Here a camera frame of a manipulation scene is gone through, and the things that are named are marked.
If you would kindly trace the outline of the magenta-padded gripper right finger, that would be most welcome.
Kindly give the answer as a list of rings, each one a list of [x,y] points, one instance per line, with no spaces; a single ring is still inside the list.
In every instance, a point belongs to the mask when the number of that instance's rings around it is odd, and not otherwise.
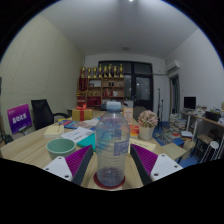
[[[135,144],[130,145],[130,154],[143,185],[150,184],[182,169],[166,154],[157,155]]]

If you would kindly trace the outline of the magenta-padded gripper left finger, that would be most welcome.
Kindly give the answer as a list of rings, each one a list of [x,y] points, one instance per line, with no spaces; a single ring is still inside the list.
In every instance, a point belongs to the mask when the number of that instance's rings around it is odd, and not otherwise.
[[[56,157],[44,170],[76,185],[81,185],[92,156],[93,148],[89,145],[67,157]]]

